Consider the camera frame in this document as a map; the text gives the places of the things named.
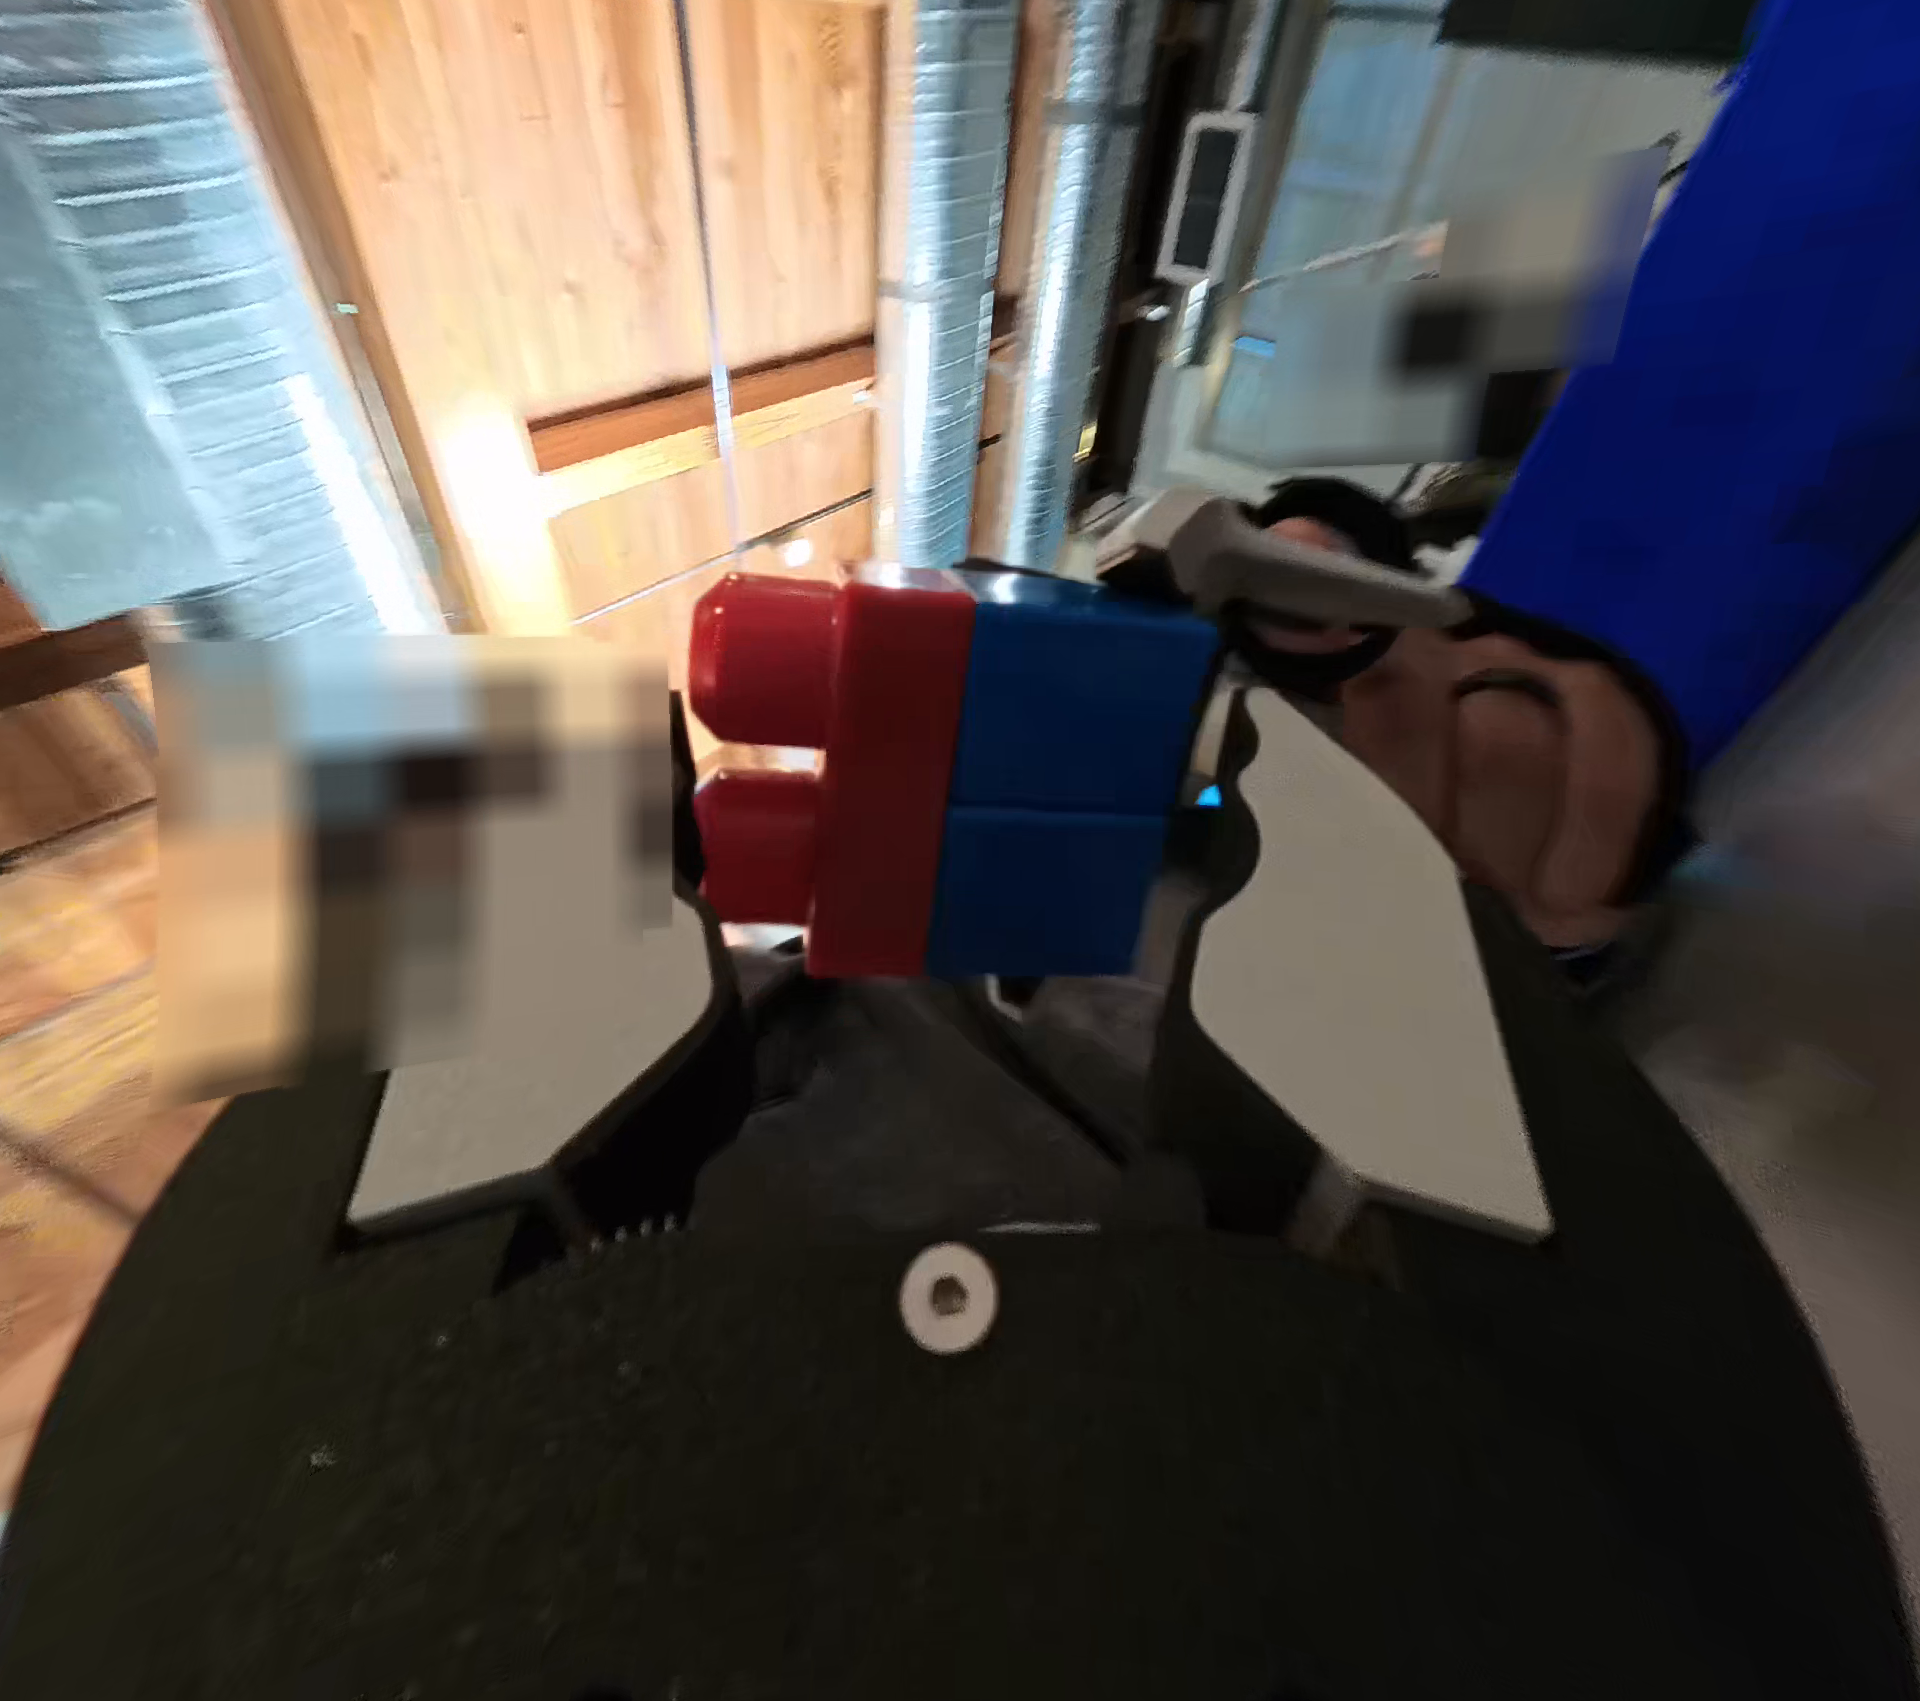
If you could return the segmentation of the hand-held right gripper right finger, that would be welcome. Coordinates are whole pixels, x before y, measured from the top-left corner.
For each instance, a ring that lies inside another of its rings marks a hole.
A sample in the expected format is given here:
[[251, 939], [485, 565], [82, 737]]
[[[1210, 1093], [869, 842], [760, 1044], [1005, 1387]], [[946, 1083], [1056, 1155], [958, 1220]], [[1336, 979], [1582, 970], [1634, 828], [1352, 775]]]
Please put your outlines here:
[[1363, 1209], [1533, 1246], [1553, 1230], [1455, 869], [1265, 687], [1226, 701], [1204, 886], [1147, 1066], [1202, 1223], [1313, 1254]]

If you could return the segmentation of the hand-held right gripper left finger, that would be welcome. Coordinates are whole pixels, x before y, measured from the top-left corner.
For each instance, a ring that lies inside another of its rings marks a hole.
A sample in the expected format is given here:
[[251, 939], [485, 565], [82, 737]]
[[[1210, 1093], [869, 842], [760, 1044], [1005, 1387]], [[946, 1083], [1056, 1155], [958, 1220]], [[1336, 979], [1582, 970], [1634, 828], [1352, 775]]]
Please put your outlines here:
[[753, 1088], [687, 742], [668, 687], [466, 687], [346, 755], [346, 1025], [381, 1078], [349, 1237], [687, 1223]]

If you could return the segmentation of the blue one-stud building block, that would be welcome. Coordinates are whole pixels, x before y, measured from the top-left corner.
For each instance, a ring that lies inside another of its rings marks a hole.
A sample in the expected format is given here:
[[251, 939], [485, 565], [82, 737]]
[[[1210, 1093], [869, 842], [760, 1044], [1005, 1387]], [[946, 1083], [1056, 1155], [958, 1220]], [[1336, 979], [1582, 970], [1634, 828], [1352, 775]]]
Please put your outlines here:
[[1134, 968], [1169, 815], [953, 807], [924, 973], [1120, 976]]
[[972, 645], [947, 807], [1161, 819], [1218, 668], [1214, 625], [1024, 571], [953, 580], [972, 594]]

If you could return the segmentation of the red two-stud building block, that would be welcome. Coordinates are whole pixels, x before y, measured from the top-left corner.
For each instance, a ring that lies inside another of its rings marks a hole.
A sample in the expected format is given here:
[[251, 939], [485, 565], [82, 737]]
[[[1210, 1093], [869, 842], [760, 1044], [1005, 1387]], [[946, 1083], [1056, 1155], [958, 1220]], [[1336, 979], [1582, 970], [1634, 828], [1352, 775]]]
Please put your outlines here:
[[956, 574], [900, 565], [731, 574], [702, 594], [692, 714], [721, 742], [820, 759], [698, 789], [719, 920], [798, 927], [813, 976], [925, 970], [974, 617]]

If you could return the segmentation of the blue plastic bin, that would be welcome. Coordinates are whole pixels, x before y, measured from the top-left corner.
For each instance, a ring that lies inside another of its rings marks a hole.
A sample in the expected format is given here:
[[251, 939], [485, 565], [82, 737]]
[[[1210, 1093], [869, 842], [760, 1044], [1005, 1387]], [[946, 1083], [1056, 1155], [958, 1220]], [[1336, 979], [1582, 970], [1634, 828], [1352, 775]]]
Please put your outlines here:
[[1609, 650], [1709, 765], [1915, 535], [1917, 0], [1758, 0], [1466, 569]]

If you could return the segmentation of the person's left hand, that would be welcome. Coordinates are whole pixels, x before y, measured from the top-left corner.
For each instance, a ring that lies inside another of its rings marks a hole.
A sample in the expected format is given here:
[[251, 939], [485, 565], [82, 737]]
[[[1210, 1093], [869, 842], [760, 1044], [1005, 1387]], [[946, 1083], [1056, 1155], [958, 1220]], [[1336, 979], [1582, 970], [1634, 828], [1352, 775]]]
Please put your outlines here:
[[1557, 958], [1616, 945], [1692, 845], [1692, 756], [1652, 678], [1475, 598], [1321, 692], [1345, 748]]

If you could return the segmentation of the large silver rectangular duct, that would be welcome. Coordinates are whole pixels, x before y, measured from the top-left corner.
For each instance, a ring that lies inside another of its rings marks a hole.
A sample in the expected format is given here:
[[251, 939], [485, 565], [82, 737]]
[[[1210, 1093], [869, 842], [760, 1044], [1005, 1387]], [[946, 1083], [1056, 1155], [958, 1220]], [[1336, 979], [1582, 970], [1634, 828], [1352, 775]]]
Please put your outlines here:
[[2, 0], [4, 580], [52, 631], [436, 631], [205, 4]]

